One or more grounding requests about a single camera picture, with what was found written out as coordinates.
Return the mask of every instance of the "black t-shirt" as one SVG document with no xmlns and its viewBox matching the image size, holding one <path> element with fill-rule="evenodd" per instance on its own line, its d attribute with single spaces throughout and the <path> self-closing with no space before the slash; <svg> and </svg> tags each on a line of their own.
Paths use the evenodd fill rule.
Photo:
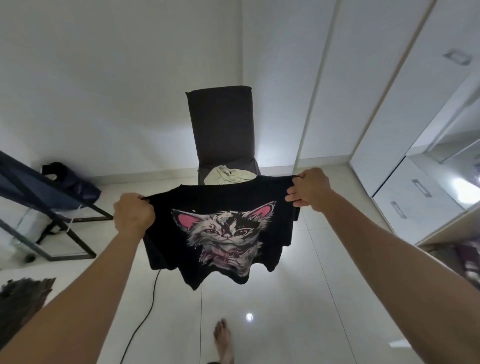
<svg viewBox="0 0 480 364">
<path fill-rule="evenodd" d="M 144 243 L 152 269 L 179 268 L 194 290 L 212 271 L 243 284 L 253 263 L 271 272 L 289 246 L 298 209 L 285 201 L 292 176 L 180 185 L 148 197 L 155 222 Z"/>
</svg>

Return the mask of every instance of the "drawer handle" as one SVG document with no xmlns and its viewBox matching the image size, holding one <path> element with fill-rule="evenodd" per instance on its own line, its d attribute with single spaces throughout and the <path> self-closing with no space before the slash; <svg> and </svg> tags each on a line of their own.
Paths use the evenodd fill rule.
<svg viewBox="0 0 480 364">
<path fill-rule="evenodd" d="M 398 215 L 400 215 L 401 218 L 404 218 L 404 219 L 407 219 L 407 217 L 405 216 L 405 214 L 403 213 L 402 209 L 400 208 L 400 206 L 398 205 L 398 203 L 396 203 L 395 201 L 390 201 L 390 204 L 393 206 L 394 210 L 396 211 L 396 213 Z"/>
<path fill-rule="evenodd" d="M 413 184 L 423 193 L 425 197 L 432 197 L 432 194 L 420 183 L 419 180 L 412 180 Z"/>
</svg>

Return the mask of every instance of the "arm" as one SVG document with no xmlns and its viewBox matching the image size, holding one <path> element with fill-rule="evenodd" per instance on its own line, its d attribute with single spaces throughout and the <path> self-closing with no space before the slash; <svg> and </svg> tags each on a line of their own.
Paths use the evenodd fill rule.
<svg viewBox="0 0 480 364">
<path fill-rule="evenodd" d="M 138 243 L 155 220 L 153 207 L 140 197 L 121 196 L 114 205 L 117 236 L 85 272 L 12 338 L 0 352 L 0 363 L 96 363 Z"/>
<path fill-rule="evenodd" d="M 371 222 L 319 168 L 287 201 L 323 212 L 353 262 L 425 363 L 480 363 L 480 292 L 422 250 Z"/>
</svg>

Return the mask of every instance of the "cat face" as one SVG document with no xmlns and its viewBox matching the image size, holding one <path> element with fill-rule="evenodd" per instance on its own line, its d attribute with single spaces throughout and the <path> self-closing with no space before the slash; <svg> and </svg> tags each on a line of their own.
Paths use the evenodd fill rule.
<svg viewBox="0 0 480 364">
<path fill-rule="evenodd" d="M 215 245 L 222 250 L 253 244 L 271 217 L 275 201 L 252 211 L 221 211 L 198 215 L 172 210 L 175 223 L 188 234 L 190 246 Z"/>
</svg>

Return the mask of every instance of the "black metal frame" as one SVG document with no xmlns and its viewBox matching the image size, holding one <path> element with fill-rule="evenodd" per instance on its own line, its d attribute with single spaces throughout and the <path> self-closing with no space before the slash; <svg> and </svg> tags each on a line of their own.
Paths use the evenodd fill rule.
<svg viewBox="0 0 480 364">
<path fill-rule="evenodd" d="M 82 206 L 84 207 L 89 207 L 92 210 L 98 212 L 102 216 L 99 217 L 93 217 L 93 218 L 74 218 L 74 219 L 69 219 L 65 216 L 59 215 L 52 211 L 37 195 L 32 192 L 23 182 L 20 178 L 18 178 L 14 173 L 12 173 L 8 168 L 3 173 L 3 176 L 11 183 L 13 184 L 24 196 L 25 200 L 17 197 L 17 196 L 7 196 L 8 199 L 11 199 L 12 201 L 15 201 L 17 203 L 20 203 L 24 206 L 31 207 L 35 209 L 38 212 L 41 212 L 42 214 L 47 215 L 50 219 L 52 219 L 52 222 L 50 225 L 44 230 L 44 233 L 51 230 L 55 225 L 59 226 L 61 230 L 65 230 L 66 234 L 74 241 L 76 242 L 84 251 L 85 254 L 70 254 L 70 255 L 55 255 L 52 256 L 48 254 L 45 250 L 43 250 L 37 243 L 41 241 L 39 239 L 37 243 L 34 243 L 30 241 L 28 238 L 26 238 L 24 235 L 19 233 L 17 230 L 12 228 L 10 225 L 8 225 L 5 221 L 0 219 L 0 228 L 5 230 L 7 233 L 12 235 L 14 238 L 16 238 L 18 241 L 22 242 L 26 246 L 28 246 L 30 249 L 32 249 L 35 253 L 38 255 L 44 257 L 46 260 L 49 262 L 52 261 L 58 261 L 58 260 L 74 260 L 74 259 L 89 259 L 89 258 L 95 258 L 96 253 L 82 240 L 80 237 L 75 234 L 71 229 L 68 228 L 67 222 L 87 222 L 87 221 L 103 221 L 103 220 L 113 220 L 113 216 L 110 215 L 108 212 L 98 208 L 94 204 L 85 201 L 82 199 L 80 196 L 71 193 L 70 191 L 63 190 L 60 188 L 56 183 L 45 177 L 44 175 L 38 173 L 37 171 L 31 169 L 30 167 L 26 166 L 25 164 L 17 161 L 16 159 L 10 157 L 9 155 L 3 153 L 0 151 L 0 164 L 4 166 L 13 166 L 15 169 L 20 170 L 22 173 L 28 174 L 39 181 L 42 181 L 46 185 L 54 188 L 55 190 L 62 192 L 63 194 L 69 196 L 70 198 L 74 199 L 75 201 L 78 201 Z"/>
</svg>

